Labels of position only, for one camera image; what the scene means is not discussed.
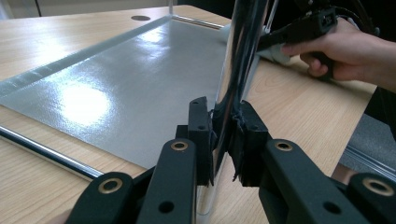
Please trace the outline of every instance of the metal rod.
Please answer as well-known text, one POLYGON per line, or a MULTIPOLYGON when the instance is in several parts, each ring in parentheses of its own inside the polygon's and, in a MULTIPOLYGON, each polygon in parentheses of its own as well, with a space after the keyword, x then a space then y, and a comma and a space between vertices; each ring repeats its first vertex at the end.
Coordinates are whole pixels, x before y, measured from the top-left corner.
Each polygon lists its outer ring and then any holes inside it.
POLYGON ((274 20, 278 2, 279 2, 279 0, 274 1, 270 16, 268 17, 268 22, 267 22, 267 24, 265 24, 265 33, 267 33, 267 34, 269 34, 271 32, 271 26, 272 26, 272 22, 274 20))
POLYGON ((207 21, 200 21, 200 20, 196 20, 196 19, 192 19, 192 18, 187 18, 187 17, 182 17, 182 16, 178 16, 178 15, 173 15, 172 19, 176 20, 176 21, 184 21, 184 22, 188 22, 188 23, 192 23, 195 25, 201 25, 201 26, 205 26, 208 28, 212 28, 212 29, 221 29, 224 26, 222 25, 218 25, 212 22, 207 22, 207 21))
POLYGON ((219 137, 216 169, 219 169, 231 140, 230 121, 240 113, 240 102, 259 43, 267 8, 267 0, 235 2, 218 98, 213 113, 214 130, 219 137))
POLYGON ((173 15, 173 0, 168 0, 169 14, 173 15))
POLYGON ((0 136, 8 140, 12 144, 16 144, 18 147, 28 149, 30 152, 34 152, 38 156, 44 157, 49 161, 66 168, 73 173, 77 173, 82 177, 89 179, 95 179, 103 173, 92 168, 91 166, 84 164, 80 161, 76 161, 70 157, 65 156, 49 147, 40 145, 39 143, 24 137, 18 133, 12 132, 10 129, 0 126, 0 136))

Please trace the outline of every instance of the table surface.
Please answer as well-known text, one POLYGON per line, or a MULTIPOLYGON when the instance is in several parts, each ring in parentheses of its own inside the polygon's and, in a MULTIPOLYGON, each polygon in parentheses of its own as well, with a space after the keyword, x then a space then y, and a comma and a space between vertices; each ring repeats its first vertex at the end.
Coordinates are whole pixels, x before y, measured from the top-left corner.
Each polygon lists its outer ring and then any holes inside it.
MULTIPOLYGON (((188 6, 181 16, 224 25, 230 21, 188 6)), ((0 21, 0 80, 107 40, 168 14, 167 7, 0 21), (133 21, 143 15, 150 21, 133 21)), ((250 101, 274 138, 294 141, 325 175, 331 175, 375 86, 321 82, 306 66, 259 62, 250 101)), ((0 125, 102 171, 137 176, 145 170, 0 105, 0 125)), ((89 182, 0 140, 0 223, 45 223, 71 209, 89 182)), ((258 189, 232 182, 225 162, 210 223, 265 223, 258 189)))

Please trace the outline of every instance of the screw hole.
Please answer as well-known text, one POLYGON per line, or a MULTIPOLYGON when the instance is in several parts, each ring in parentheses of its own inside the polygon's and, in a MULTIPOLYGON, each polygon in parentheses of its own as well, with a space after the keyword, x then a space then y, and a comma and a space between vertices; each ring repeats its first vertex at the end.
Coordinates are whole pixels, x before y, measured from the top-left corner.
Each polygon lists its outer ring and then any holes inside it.
POLYGON ((112 190, 112 189, 116 188, 117 185, 118 185, 117 182, 114 181, 114 180, 112 180, 112 181, 109 181, 109 182, 105 183, 105 184, 103 185, 103 188, 104 188, 105 190, 112 190))
POLYGON ((171 148, 176 151, 182 151, 182 150, 186 149, 188 146, 189 145, 185 142, 174 142, 171 145, 171 148))
POLYGON ((165 213, 165 214, 172 212, 174 210, 174 208, 175 208, 175 206, 171 202, 163 202, 158 207, 160 212, 165 213))
POLYGON ((99 192, 109 194, 119 190, 122 186, 122 180, 119 178, 109 178, 99 185, 99 192))
POLYGON ((382 196, 389 197, 389 196, 393 196, 395 193, 393 188, 389 186, 387 183, 384 183, 383 181, 374 178, 370 178, 370 177, 364 178, 363 185, 371 192, 374 192, 382 196))
POLYGON ((278 142, 276 143, 276 148, 282 151, 291 151, 293 147, 285 142, 278 142))
POLYGON ((323 204, 323 207, 330 213, 341 214, 340 207, 338 207, 335 203, 326 202, 323 204))

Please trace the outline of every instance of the reflective foil mat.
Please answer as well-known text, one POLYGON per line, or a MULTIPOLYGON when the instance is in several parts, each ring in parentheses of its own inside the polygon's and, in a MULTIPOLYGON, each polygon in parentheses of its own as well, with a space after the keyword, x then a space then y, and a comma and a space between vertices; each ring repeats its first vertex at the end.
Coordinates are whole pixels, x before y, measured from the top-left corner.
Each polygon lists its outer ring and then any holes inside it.
POLYGON ((219 31, 165 17, 1 82, 0 104, 149 168, 191 100, 214 107, 225 48, 219 31))

